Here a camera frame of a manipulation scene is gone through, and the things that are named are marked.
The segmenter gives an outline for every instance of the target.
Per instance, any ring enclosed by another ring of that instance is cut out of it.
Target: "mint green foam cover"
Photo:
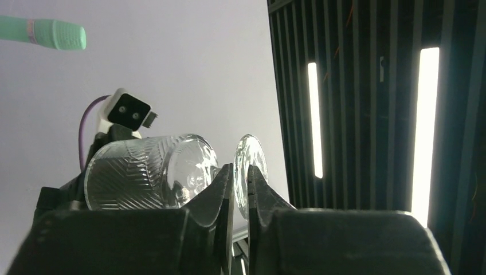
[[[84,28],[53,19],[0,16],[0,39],[38,44],[57,50],[84,50]]]

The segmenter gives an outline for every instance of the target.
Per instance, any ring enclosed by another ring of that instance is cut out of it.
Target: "light gray backdrop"
[[[29,230],[40,188],[79,173],[85,107],[118,87],[159,113],[143,135],[198,133],[220,164],[244,134],[256,135],[271,185],[288,197],[266,1],[4,0],[0,15],[70,21],[88,36],[83,52],[0,41],[0,272]],[[245,225],[236,210],[234,229]]]

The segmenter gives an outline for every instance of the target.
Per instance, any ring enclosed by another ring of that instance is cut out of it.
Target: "glass cup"
[[[84,194],[90,210],[180,208],[204,190],[216,154],[193,134],[112,142],[88,164]]]
[[[265,155],[259,140],[250,134],[245,135],[238,142],[234,155],[234,191],[236,204],[241,215],[248,220],[248,167],[256,166],[268,182]]]

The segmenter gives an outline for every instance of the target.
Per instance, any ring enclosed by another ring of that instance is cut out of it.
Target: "purple cable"
[[[79,122],[79,131],[77,133],[77,149],[79,152],[79,167],[81,168],[81,172],[84,169],[84,160],[83,160],[83,131],[84,131],[84,124],[86,123],[86,118],[88,117],[89,112],[93,109],[96,104],[105,100],[108,96],[100,96],[97,99],[93,100],[91,104],[86,108],[81,117],[81,121]]]

